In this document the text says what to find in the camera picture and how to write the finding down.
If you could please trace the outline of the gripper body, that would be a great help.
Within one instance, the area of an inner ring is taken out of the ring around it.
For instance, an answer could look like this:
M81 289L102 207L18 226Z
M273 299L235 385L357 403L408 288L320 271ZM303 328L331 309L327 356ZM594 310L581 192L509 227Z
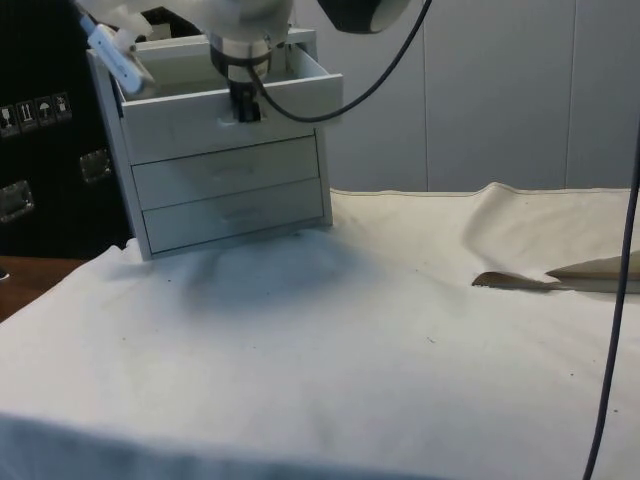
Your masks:
M210 35L210 59L216 70L231 82L251 82L250 71L260 79L270 71L272 48L268 40L236 41Z

